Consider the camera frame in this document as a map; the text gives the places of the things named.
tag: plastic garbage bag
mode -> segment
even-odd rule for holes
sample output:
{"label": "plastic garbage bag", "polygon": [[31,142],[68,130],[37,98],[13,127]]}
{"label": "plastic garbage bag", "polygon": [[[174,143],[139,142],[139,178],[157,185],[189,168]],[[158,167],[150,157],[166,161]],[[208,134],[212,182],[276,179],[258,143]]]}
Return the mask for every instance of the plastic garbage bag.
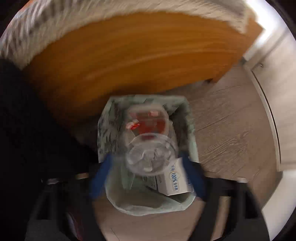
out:
{"label": "plastic garbage bag", "polygon": [[105,183],[108,200],[119,211],[142,216],[185,210],[193,202],[194,193],[165,196],[146,187],[141,178],[132,178],[124,165],[120,134],[126,110],[135,104],[160,104],[167,111],[176,132],[178,148],[189,153],[190,159],[198,160],[194,136],[194,119],[189,103],[183,96],[128,95],[111,97],[98,121],[98,157],[102,162],[106,153],[114,156],[111,171]]}

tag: trash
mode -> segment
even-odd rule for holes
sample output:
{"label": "trash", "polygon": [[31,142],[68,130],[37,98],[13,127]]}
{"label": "trash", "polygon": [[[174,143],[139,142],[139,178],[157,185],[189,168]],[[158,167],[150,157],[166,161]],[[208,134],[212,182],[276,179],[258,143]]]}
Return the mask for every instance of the trash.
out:
{"label": "trash", "polygon": [[126,126],[126,111],[137,104],[159,104],[168,113],[176,133],[179,151],[189,153],[190,160],[198,162],[194,136],[194,120],[189,103],[183,96],[132,95],[111,97],[98,122],[98,158],[113,155],[113,164],[105,183],[106,196],[119,211],[142,216],[185,210],[194,200],[194,193],[165,196],[145,186],[141,178],[134,177],[126,168],[125,154],[121,150],[121,136]]}
{"label": "trash", "polygon": [[132,173],[155,176],[176,160],[176,134],[161,105],[131,106],[123,125],[122,149],[126,149],[126,165]]}
{"label": "trash", "polygon": [[193,187],[182,166],[182,158],[178,158],[162,174],[143,177],[144,184],[167,196],[193,192]]}

